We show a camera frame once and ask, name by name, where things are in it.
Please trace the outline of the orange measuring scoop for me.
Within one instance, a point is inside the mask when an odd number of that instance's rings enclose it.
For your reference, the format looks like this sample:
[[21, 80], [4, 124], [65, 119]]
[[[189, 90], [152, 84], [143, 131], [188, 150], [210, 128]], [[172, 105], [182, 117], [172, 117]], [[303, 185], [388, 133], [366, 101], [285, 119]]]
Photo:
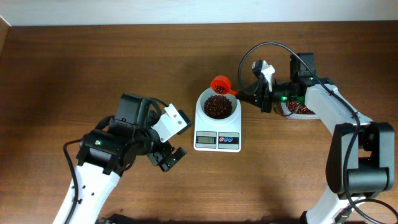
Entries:
[[218, 75], [214, 77], [211, 81], [211, 89], [220, 95], [233, 95], [236, 96], [238, 93], [231, 88], [231, 81], [229, 78], [223, 75]]

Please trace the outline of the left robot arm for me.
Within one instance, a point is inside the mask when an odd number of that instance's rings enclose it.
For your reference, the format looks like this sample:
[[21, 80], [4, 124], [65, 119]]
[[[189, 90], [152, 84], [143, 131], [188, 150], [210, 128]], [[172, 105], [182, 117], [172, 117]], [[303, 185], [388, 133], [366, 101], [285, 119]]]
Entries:
[[116, 114], [75, 141], [76, 164], [68, 153], [69, 143], [63, 145], [72, 180], [54, 222], [95, 223], [123, 173], [139, 156], [146, 156], [162, 172], [169, 171], [187, 153], [174, 148], [169, 139], [190, 126], [187, 115], [173, 104], [122, 94]]

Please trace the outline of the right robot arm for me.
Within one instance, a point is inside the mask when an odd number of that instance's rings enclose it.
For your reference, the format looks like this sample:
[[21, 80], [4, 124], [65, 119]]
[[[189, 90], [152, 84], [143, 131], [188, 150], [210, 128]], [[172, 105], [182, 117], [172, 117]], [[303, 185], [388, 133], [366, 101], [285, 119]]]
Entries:
[[331, 132], [326, 162], [327, 188], [316, 205], [302, 213], [301, 223], [343, 223], [357, 212], [367, 221], [377, 221], [359, 209], [365, 202], [378, 203], [377, 196], [394, 185], [394, 129], [361, 114], [339, 93], [329, 78], [320, 78], [313, 53], [292, 53], [290, 81], [273, 80], [271, 66], [255, 61], [257, 81], [238, 92], [237, 98], [271, 112], [277, 103], [302, 100]]

